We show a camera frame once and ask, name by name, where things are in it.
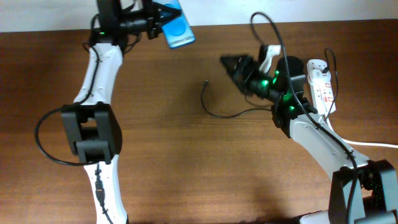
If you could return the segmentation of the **blue Galaxy smartphone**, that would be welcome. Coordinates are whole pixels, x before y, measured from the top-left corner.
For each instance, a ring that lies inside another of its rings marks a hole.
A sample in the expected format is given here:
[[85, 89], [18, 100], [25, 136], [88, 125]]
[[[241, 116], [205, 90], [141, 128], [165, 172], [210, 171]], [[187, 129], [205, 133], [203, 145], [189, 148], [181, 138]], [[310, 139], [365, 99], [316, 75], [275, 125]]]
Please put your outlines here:
[[194, 43], [195, 35], [178, 0], [154, 0], [154, 2], [181, 10], [181, 15], [162, 26], [162, 33], [171, 49]]

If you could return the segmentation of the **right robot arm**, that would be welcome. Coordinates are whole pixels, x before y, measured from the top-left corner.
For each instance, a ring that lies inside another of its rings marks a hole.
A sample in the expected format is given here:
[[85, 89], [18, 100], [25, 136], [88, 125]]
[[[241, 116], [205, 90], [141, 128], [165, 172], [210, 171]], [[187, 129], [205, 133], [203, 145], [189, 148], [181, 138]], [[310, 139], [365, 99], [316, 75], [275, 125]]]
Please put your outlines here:
[[304, 147], [332, 181], [328, 209], [295, 217], [295, 223], [397, 223], [395, 168], [387, 160], [370, 160], [323, 122], [303, 95], [302, 60], [279, 59], [273, 76], [250, 55], [223, 55], [220, 62], [241, 93], [273, 103], [275, 126]]

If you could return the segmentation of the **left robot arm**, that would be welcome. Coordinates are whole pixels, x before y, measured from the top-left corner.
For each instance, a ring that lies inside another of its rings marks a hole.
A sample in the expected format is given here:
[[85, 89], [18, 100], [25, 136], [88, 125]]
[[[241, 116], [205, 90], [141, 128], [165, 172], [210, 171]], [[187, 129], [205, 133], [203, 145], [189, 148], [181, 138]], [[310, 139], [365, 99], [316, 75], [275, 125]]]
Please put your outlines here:
[[86, 171], [97, 223], [128, 223], [118, 179], [123, 136], [111, 108], [114, 84], [124, 56], [132, 50], [129, 36], [149, 39], [183, 16], [178, 1], [143, 1], [123, 8], [120, 1], [98, 1], [88, 40], [90, 60], [73, 103], [61, 110], [67, 141]]

